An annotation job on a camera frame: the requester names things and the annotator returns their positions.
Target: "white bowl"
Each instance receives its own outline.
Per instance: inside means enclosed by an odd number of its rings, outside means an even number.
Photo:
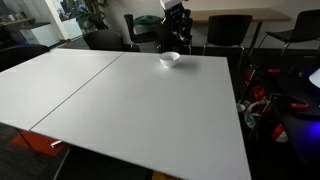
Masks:
[[[173,67],[179,62],[180,54],[176,52],[165,52],[159,56],[160,62],[165,67]]]

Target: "chair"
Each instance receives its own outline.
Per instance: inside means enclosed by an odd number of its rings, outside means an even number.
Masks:
[[[262,39],[258,48],[260,48],[267,36],[271,36],[285,43],[280,56],[283,55],[291,43],[316,40],[320,37],[320,10],[300,12],[296,24],[292,30],[266,32],[266,35]]]
[[[155,32],[147,32],[142,34],[135,34],[133,31],[133,15],[132,14],[125,14],[124,19],[126,20],[128,31],[130,35],[130,39],[133,42],[131,44],[131,51],[133,50],[133,46],[139,43],[151,42],[156,41],[156,34]]]
[[[49,51],[47,46],[37,44],[13,46],[0,50],[0,72]]]
[[[86,34],[83,39],[92,50],[124,51],[122,36],[114,31],[94,31]]]
[[[203,47],[202,55],[204,55],[206,47],[209,44],[216,46],[234,46],[241,48],[241,56],[239,67],[243,57],[244,47],[241,45],[252,16],[250,15],[218,15],[209,17],[207,42]]]
[[[188,39],[186,41],[182,41],[175,34],[173,34],[172,31],[169,30],[166,26],[159,23],[155,30],[157,35],[157,42],[160,44],[157,46],[157,51],[159,47],[162,47],[162,49],[164,50],[164,46],[169,46],[173,48],[188,46],[189,55],[191,55],[192,35],[190,35],[190,33],[191,33],[192,23],[193,23],[193,20],[189,18],[187,20],[186,28],[183,32],[184,36]]]

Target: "white table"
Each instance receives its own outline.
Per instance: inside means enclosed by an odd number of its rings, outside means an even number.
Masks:
[[[226,58],[158,56],[124,53],[31,131],[183,179],[251,179]]]
[[[0,122],[30,130],[122,53],[55,49],[1,72]]]

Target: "table leg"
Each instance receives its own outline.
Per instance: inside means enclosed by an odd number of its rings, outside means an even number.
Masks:
[[[259,32],[260,32],[261,26],[262,26],[262,22],[258,22],[256,31],[254,32],[253,39],[252,39],[252,42],[251,42],[251,45],[250,45],[249,56],[252,55],[252,52],[253,52],[253,49],[254,49],[254,45],[256,44],[256,41],[258,39],[258,35],[259,35]]]

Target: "black chair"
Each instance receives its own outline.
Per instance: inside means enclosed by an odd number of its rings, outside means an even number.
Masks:
[[[156,33],[155,32],[147,32],[142,34],[135,34],[133,31],[133,15],[132,14],[125,14],[124,19],[126,20],[128,31],[130,35],[130,39],[133,42],[131,44],[131,51],[133,50],[133,46],[139,43],[151,42],[156,41]]]
[[[166,26],[159,23],[157,25],[157,28],[155,29],[155,32],[157,35],[157,42],[160,44],[157,46],[157,51],[159,47],[162,47],[162,51],[164,51],[164,46],[168,46],[172,48],[188,46],[189,54],[191,55],[192,35],[190,35],[190,33],[191,33],[192,23],[193,23],[193,20],[189,18],[187,20],[186,28],[182,33],[187,38],[187,40],[185,41],[182,41],[181,39],[179,39],[177,35],[173,34],[170,29],[168,29]]]
[[[302,11],[299,13],[296,24],[292,30],[281,32],[266,32],[258,48],[260,48],[267,36],[276,38],[285,44],[281,55],[288,49],[290,43],[299,43],[316,40],[320,37],[320,10]]]
[[[244,47],[241,45],[252,16],[250,15],[218,15],[210,16],[208,24],[207,42],[203,47],[202,55],[204,55],[206,47],[209,44],[216,46],[234,46],[238,45],[241,48],[241,56],[239,68],[243,57]]]
[[[13,46],[0,50],[0,72],[49,51],[47,46],[37,44]]]
[[[86,34],[83,39],[92,50],[124,51],[122,36],[114,31],[93,31]]]

